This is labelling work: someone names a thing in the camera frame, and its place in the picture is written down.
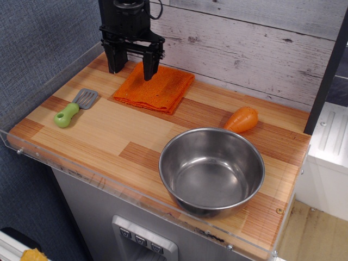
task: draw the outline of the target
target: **control panel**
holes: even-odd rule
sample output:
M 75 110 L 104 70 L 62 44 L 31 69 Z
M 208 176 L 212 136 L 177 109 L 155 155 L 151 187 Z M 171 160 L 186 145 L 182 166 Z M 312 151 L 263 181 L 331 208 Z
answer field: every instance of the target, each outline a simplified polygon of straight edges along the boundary
M 113 216 L 112 226 L 125 260 L 134 259 L 132 255 L 141 252 L 139 247 L 142 247 L 159 254 L 162 260 L 178 261 L 178 247 L 172 241 L 118 215 Z

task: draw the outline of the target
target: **gray fabric wall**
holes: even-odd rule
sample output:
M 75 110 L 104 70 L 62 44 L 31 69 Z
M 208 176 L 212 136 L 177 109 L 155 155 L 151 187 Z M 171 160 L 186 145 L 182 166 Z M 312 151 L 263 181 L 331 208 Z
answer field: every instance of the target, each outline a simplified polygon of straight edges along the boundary
M 9 131 L 101 52 L 85 54 L 100 41 L 100 25 L 97 0 L 1 1 L 0 129 Z M 1 142 L 0 228 L 37 241 L 51 260 L 87 260 L 52 178 Z

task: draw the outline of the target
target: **orange toy carrot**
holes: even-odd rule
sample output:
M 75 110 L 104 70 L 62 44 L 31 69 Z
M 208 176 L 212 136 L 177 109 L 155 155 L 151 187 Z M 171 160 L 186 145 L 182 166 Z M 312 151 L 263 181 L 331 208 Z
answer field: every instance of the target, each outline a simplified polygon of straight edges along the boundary
M 245 132 L 256 126 L 258 112 L 251 107 L 241 107 L 226 122 L 224 129 L 236 133 Z

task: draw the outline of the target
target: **wood grain surface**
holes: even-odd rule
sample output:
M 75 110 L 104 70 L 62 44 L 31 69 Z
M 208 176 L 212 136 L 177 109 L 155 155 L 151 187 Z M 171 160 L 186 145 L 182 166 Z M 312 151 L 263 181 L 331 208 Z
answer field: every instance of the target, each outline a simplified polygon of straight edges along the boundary
M 348 221 L 295 201 L 279 256 L 286 261 L 348 260 Z
M 193 227 L 210 240 L 233 244 L 238 252 L 266 260 L 284 218 L 276 209 L 287 208 L 309 144 L 310 136 L 303 134 L 308 113 L 198 81 L 171 116 L 131 107 L 114 101 L 112 95 L 134 66 L 128 62 L 120 73 L 110 74 L 105 55 L 100 55 L 16 125 L 8 135 L 9 142 L 48 165 Z M 58 128 L 53 122 L 55 114 L 81 88 L 98 91 L 98 99 L 91 109 L 80 110 L 69 127 Z M 222 127 L 244 105 L 259 111 L 257 126 L 242 135 L 264 159 L 266 176 L 261 190 L 235 216 L 200 220 L 186 215 L 159 177 L 162 149 L 185 130 Z

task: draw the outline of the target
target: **orange towel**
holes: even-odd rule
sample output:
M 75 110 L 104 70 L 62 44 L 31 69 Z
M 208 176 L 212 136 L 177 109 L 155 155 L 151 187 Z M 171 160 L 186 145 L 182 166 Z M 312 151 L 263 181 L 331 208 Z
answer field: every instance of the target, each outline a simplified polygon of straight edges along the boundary
M 192 73 L 158 66 L 152 79 L 145 81 L 141 62 L 113 97 L 120 102 L 171 115 L 194 79 Z

